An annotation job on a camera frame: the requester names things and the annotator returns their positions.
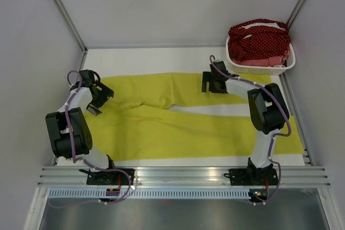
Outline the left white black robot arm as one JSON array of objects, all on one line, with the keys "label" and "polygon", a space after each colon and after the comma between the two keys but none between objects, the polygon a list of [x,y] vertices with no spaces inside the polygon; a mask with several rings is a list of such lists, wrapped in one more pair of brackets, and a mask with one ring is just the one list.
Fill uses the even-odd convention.
[{"label": "left white black robot arm", "polygon": [[94,116],[102,114],[100,108],[114,96],[114,91],[101,82],[93,70],[70,71],[77,75],[76,83],[70,85],[70,93],[57,111],[45,117],[51,148],[56,157],[83,162],[92,170],[99,171],[99,179],[107,185],[116,182],[118,172],[112,159],[100,152],[93,144],[85,112]]}]

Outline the yellow-green trousers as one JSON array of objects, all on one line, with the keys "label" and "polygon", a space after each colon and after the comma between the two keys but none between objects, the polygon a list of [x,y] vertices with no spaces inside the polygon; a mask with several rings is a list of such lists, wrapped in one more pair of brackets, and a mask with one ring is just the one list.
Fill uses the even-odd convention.
[{"label": "yellow-green trousers", "polygon": [[193,114],[181,107],[243,104],[230,94],[202,92],[198,73],[104,78],[114,97],[100,115],[85,112],[94,146],[116,161],[249,156],[256,129],[246,116]]}]

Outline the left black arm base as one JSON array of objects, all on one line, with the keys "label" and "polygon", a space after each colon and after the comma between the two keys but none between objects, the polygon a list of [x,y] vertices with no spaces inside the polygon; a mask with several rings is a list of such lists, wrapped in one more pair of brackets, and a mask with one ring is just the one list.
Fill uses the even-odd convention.
[{"label": "left black arm base", "polygon": [[123,168],[122,171],[129,175],[128,178],[121,172],[92,172],[91,170],[79,169],[79,172],[87,174],[87,185],[128,185],[133,183],[135,170]]}]

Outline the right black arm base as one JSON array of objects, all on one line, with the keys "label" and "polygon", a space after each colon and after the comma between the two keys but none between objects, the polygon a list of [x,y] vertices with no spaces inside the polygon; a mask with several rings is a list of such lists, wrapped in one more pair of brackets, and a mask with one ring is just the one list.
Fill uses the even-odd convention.
[{"label": "right black arm base", "polygon": [[276,186],[278,184],[277,172],[271,167],[229,169],[223,176],[229,179],[231,186]]}]

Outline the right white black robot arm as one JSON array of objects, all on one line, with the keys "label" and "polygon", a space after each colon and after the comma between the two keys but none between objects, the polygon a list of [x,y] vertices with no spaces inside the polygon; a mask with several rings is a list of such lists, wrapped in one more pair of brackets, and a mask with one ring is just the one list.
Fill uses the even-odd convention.
[{"label": "right white black robot arm", "polygon": [[223,61],[210,57],[209,72],[203,72],[202,92],[233,94],[248,101],[250,119],[257,131],[254,151],[248,159],[246,178],[259,184],[275,173],[272,151],[278,136],[291,134],[289,111],[276,83],[261,85],[227,71]]}]

